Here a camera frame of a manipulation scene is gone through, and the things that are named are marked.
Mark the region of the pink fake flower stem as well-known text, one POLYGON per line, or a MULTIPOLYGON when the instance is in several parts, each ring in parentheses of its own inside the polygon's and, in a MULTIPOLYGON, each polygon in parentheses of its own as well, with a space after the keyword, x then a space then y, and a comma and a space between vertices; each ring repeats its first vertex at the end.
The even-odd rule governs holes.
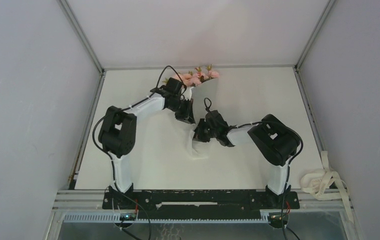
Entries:
POLYGON ((209 75, 207 75, 200 66, 195 68, 195 72, 190 71, 189 74, 191 75, 189 82, 192 87, 198 86, 210 79, 209 75))
POLYGON ((193 81, 192 81, 193 75, 191 75, 189 73, 187 73, 187 74, 186 73, 178 73, 178 74, 171 76, 171 78, 176 79, 179 82, 182 82, 183 87, 193 86, 193 81))
POLYGON ((213 69, 213 66, 210 64, 210 65, 207 65, 206 66, 206 70, 207 70, 207 79, 217 79, 220 77, 220 73, 216 70, 213 69))

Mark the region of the left controller board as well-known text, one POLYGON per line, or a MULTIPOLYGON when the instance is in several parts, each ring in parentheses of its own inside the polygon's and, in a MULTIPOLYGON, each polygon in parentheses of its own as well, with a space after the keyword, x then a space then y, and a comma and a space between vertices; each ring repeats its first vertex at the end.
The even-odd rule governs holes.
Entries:
POLYGON ((134 213, 125 213, 120 216, 120 221, 135 221, 136 218, 137 216, 134 213))

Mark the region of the right controller board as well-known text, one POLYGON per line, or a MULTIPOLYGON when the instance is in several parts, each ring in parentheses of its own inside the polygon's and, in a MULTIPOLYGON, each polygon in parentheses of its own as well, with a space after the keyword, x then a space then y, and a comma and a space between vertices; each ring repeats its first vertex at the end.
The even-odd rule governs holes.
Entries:
POLYGON ((278 214, 272 214, 272 215, 269 215, 268 216, 268 221, 269 222, 278 222, 278 221, 287 221, 287 219, 288 219, 288 217, 287 217, 287 215, 283 215, 283 216, 281 216, 281 215, 278 215, 278 214))

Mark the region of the cream printed ribbon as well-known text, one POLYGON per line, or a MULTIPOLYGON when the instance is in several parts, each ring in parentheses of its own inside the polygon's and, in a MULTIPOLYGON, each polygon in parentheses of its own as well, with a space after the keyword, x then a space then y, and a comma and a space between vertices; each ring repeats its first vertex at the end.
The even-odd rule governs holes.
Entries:
POLYGON ((347 184, 340 178, 339 173, 330 167, 328 152, 322 151, 320 156, 322 168, 301 178, 301 190, 311 194, 318 201, 342 200, 348 220, 354 223, 347 184))

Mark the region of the controller board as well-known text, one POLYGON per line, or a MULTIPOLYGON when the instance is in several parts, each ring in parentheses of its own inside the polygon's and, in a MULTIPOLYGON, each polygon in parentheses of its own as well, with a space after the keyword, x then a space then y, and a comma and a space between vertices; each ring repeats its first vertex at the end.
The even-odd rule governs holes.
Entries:
POLYGON ((272 215, 269 215, 268 216, 268 221, 269 222, 278 222, 278 221, 287 221, 287 219, 288 219, 288 217, 287 217, 287 215, 283 215, 283 216, 281 216, 281 215, 278 215, 278 214, 272 214, 272 215))
POLYGON ((136 218, 137 216, 134 213, 125 213, 120 216, 120 221, 135 221, 136 218))

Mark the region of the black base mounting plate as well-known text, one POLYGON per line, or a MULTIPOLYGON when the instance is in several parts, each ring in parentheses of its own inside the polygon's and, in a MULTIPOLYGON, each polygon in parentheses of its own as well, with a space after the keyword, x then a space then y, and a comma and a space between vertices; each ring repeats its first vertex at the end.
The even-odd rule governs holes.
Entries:
POLYGON ((297 192, 276 196, 268 190, 134 190, 123 195, 108 188, 104 210, 130 210, 139 220, 259 220, 262 211, 287 213, 300 208, 297 192))

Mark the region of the translucent white wrapping paper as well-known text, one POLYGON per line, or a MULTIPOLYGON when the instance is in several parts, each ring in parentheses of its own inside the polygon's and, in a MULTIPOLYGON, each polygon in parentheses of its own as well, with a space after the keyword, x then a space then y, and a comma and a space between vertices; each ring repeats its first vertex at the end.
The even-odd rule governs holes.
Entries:
POLYGON ((212 79, 191 89, 194 124, 176 120, 175 113, 169 109, 150 113, 147 117, 139 115, 136 143, 131 155, 141 161, 208 158, 210 143, 197 143, 192 138, 200 119, 206 115, 204 98, 216 98, 218 83, 218 79, 212 79))

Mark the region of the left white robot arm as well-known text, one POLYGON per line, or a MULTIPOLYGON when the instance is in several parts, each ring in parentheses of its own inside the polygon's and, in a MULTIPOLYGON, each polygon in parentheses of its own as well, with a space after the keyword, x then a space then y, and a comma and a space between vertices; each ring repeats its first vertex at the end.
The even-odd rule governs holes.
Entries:
POLYGON ((97 122, 101 128, 93 142, 111 160, 111 187, 117 191, 114 201, 121 208, 129 208, 134 202, 129 153, 136 142, 138 122, 168 109, 174 112, 176 120, 195 124, 193 99, 184 96, 186 89, 182 80, 171 77, 165 85, 153 88, 147 97, 126 108, 109 107, 97 122))

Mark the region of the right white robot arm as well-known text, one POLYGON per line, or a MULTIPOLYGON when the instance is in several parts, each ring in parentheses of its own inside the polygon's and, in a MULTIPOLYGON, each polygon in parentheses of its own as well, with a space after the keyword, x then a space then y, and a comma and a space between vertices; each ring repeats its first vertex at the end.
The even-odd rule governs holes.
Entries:
POLYGON ((229 125, 222 115, 209 111, 194 130, 193 140, 208 143, 216 139, 222 146, 235 147, 253 143, 271 164, 266 185, 267 203, 280 208, 286 203, 285 192, 290 189, 289 170, 291 162, 303 150, 301 136, 283 124, 272 114, 262 120, 242 125, 229 125))

